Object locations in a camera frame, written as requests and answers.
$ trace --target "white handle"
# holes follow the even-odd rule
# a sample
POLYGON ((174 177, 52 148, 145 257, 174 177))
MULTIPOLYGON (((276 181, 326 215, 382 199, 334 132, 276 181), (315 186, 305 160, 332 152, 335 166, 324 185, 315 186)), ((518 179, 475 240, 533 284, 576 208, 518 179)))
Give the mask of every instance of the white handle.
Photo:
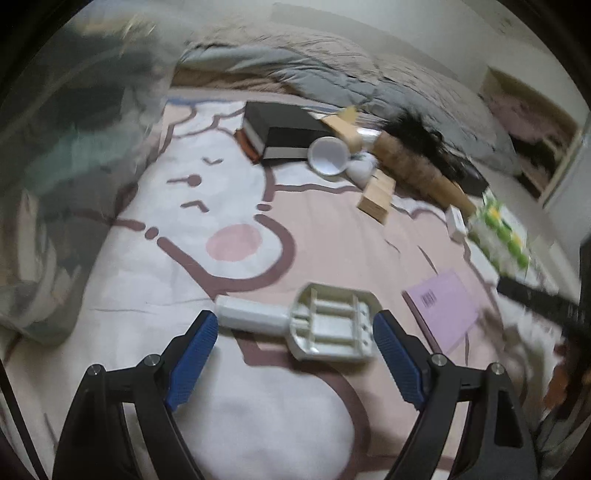
POLYGON ((290 322, 287 307, 226 295, 216 298, 215 314, 221 326, 271 336, 285 336, 290 322))

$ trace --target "pink circle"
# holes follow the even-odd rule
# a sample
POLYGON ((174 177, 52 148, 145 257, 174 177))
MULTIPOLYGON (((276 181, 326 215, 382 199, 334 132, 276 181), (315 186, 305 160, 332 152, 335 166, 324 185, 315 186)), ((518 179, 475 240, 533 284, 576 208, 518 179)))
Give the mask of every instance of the pink circle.
POLYGON ((205 245, 214 260, 239 262, 255 253, 261 246, 261 234, 252 225, 240 223, 215 232, 205 245))

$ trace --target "metal screw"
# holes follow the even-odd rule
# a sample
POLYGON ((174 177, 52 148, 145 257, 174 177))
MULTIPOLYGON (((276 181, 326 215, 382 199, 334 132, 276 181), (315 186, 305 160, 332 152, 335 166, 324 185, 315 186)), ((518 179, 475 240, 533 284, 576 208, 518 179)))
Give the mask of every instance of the metal screw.
POLYGON ((491 370, 495 375, 502 375, 505 373, 505 367, 497 362, 491 364, 491 370))
POLYGON ((102 365, 94 364, 94 365, 91 365, 90 367, 88 367, 86 369, 86 373, 87 373, 87 375, 90 375, 91 377, 94 377, 94 376, 96 376, 96 375, 98 375, 100 373, 100 371, 101 371, 102 368, 103 368, 102 365))
POLYGON ((148 365, 148 367, 158 365, 158 362, 160 362, 160 356, 157 353, 151 353, 146 358, 144 358, 144 365, 148 365))
POLYGON ((431 362, 433 362, 438 367, 442 367, 443 365, 445 365, 447 363, 447 358, 445 355, 442 355, 440 353, 436 353, 435 355, 433 355, 431 357, 431 362))

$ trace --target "barcode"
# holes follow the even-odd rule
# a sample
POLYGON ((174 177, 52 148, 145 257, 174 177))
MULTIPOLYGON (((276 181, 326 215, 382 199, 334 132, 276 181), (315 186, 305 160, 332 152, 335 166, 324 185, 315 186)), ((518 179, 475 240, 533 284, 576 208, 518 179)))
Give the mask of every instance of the barcode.
POLYGON ((426 307, 432 307, 433 305, 435 305, 437 297, 431 290, 429 290, 426 294, 421 295, 421 300, 423 301, 423 304, 426 307))

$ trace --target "pink bedsheet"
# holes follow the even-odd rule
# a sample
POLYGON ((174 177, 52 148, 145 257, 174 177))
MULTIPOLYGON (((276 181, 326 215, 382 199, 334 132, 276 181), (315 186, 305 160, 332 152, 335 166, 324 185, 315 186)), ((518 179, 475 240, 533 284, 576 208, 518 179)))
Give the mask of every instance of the pink bedsheet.
MULTIPOLYGON (((88 365, 129 367, 161 351, 218 294, 288 305, 311 281, 369 290, 425 342, 401 291, 449 268, 482 309, 451 359, 503 362, 535 424, 556 333, 496 296, 478 249, 453 243, 442 212, 421 202, 398 198, 382 226, 356 208, 360 193, 345 179, 321 179, 306 163, 253 166, 232 136, 242 109, 167 107, 160 157, 101 250, 71 337, 53 349, 21 339, 4 350, 46 470, 88 365), (540 355, 541 366, 531 360, 540 355)), ((135 412, 126 413, 140 467, 155 478, 135 412)), ((444 478, 465 413, 459 405, 444 478)), ((224 329, 176 413, 197 463, 219 480, 383 478, 416 417, 379 354, 365 365, 300 364, 281 341, 224 329)))

